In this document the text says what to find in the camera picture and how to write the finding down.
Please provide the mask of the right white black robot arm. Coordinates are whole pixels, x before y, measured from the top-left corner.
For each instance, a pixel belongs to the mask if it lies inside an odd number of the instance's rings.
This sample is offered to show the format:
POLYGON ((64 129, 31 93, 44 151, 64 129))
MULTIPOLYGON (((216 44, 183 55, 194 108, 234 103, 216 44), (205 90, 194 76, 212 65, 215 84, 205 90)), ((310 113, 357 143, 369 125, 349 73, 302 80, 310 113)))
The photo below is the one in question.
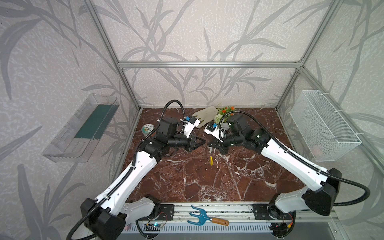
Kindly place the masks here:
POLYGON ((232 146, 243 146, 284 167, 300 179, 305 187, 290 193, 275 194, 269 202, 267 212, 273 219, 294 211, 313 211, 328 216, 339 193, 340 182, 322 175, 323 168, 293 152, 263 128, 253 129, 240 114, 230 117, 227 132, 211 121, 205 133, 214 137, 209 147, 218 149, 222 155, 232 146))

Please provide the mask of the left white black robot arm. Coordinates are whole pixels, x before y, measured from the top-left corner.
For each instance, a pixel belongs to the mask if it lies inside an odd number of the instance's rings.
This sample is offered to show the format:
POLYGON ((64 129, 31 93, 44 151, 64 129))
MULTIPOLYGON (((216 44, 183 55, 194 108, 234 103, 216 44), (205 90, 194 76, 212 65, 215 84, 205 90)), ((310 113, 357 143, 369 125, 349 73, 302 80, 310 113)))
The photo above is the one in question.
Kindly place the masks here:
POLYGON ((158 203, 153 197, 143 197, 126 204, 133 190, 171 148, 192 152, 206 142, 192 135, 200 120, 190 116, 181 122, 184 129, 179 133, 178 120, 166 117, 159 120, 158 126, 140 142, 134 159, 118 178, 94 200, 87 198, 82 203, 79 223, 92 232, 86 237, 88 240, 115 240, 127 225, 152 214, 158 203))

